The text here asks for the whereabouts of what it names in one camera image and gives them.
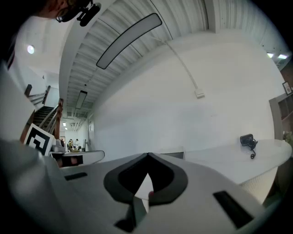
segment framed sign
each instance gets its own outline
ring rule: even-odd
[[[51,151],[53,139],[55,139],[53,135],[32,123],[27,132],[24,144],[38,150],[42,155],[48,156],[49,151]]]
[[[290,85],[289,85],[288,82],[284,82],[284,83],[283,83],[283,87],[284,87],[285,92],[287,93],[287,95],[289,95],[289,94],[292,93],[291,87],[290,87]]]

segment ceiling light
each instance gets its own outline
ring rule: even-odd
[[[35,47],[32,46],[32,45],[29,45],[29,46],[27,47],[27,51],[28,51],[30,54],[33,54],[33,53],[35,52]]]
[[[85,92],[85,91],[81,91],[79,93],[79,96],[78,96],[78,99],[77,99],[77,102],[76,102],[76,107],[75,107],[76,109],[81,108],[86,96],[87,96],[87,92]]]
[[[280,54],[278,58],[279,58],[279,59],[286,59],[287,57],[288,57],[288,56],[286,56],[286,55]]]
[[[97,62],[97,66],[101,69],[106,69],[109,64],[121,53],[127,46],[133,43],[136,39],[140,38],[148,31],[160,26],[162,21],[156,14],[150,14],[149,16],[139,20],[124,33],[122,33],[102,54]]]

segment stair railing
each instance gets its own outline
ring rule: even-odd
[[[39,128],[45,130],[46,132],[54,135],[55,139],[59,139],[60,137],[60,121],[63,111],[63,99],[59,99],[58,105],[51,110],[51,112],[45,117],[45,119],[40,123]],[[45,124],[48,119],[53,115],[47,127],[45,128]]]
[[[41,94],[35,94],[35,95],[30,95],[30,92],[32,90],[32,85],[28,85],[24,95],[30,99],[33,105],[37,105],[39,103],[45,104],[49,91],[50,91],[51,86],[48,86],[47,90],[45,93]],[[63,99],[59,99],[58,105],[45,117],[45,119],[41,122],[39,125],[39,128],[45,130],[46,132],[54,135],[55,139],[59,139],[60,137],[60,120],[62,116],[62,111],[63,111]],[[27,135],[27,132],[29,130],[29,127],[31,126],[33,122],[33,117],[34,117],[35,111],[31,114],[26,126],[24,127],[24,130],[22,132],[22,135],[20,137],[20,141],[23,143],[25,140],[25,137]],[[50,116],[53,115],[52,119],[48,123],[47,127],[45,128],[45,124],[50,118]]]

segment corrugated metal ceiling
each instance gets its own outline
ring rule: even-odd
[[[274,26],[249,1],[219,0],[218,3],[221,29],[241,29],[269,52],[288,50]],[[151,13],[157,13],[163,24],[125,48],[107,69],[98,68],[96,63],[110,44]],[[205,30],[208,30],[208,19],[204,0],[115,1],[92,25],[77,51],[68,83],[68,112],[70,107],[75,107],[80,90],[88,92],[82,107],[91,109],[98,96],[125,69],[161,45],[151,37],[168,41]]]

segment white table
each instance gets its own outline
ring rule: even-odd
[[[211,149],[185,152],[185,160],[213,168],[263,203],[274,181],[277,167],[286,162],[292,148],[281,140],[259,140],[255,148],[256,157],[250,158],[252,151],[240,144],[226,145]],[[136,197],[148,200],[153,191],[149,176],[143,181]]]

